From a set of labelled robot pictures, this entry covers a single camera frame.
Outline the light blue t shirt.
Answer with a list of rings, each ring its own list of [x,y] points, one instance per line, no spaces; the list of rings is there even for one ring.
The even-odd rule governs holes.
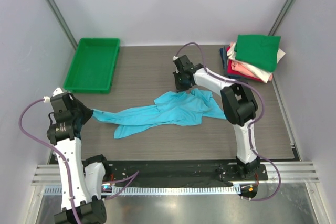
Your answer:
[[[226,120],[213,93],[195,88],[189,93],[169,91],[154,100],[153,105],[129,108],[120,112],[94,109],[100,123],[116,124],[115,139],[121,139],[160,125],[197,126],[203,117]]]

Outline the green plastic tray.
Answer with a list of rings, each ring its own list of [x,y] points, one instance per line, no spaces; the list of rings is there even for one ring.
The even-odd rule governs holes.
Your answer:
[[[63,88],[73,93],[109,93],[119,50],[119,38],[81,38]]]

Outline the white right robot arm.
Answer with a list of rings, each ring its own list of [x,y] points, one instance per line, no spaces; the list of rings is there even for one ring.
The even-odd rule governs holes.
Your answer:
[[[221,97],[224,116],[235,131],[236,172],[241,179],[250,179],[260,167],[252,124],[258,105],[251,89],[241,82],[214,73],[202,64],[194,65],[187,55],[174,56],[173,63],[176,66],[173,75],[177,91],[200,86]]]

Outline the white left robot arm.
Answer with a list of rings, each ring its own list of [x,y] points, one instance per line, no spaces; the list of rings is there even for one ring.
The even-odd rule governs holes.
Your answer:
[[[61,213],[54,216],[55,223],[105,223],[100,189],[111,177],[111,168],[103,164],[103,155],[81,158],[80,132],[93,110],[61,88],[53,92],[50,103],[54,119],[47,137],[55,148],[62,186]]]

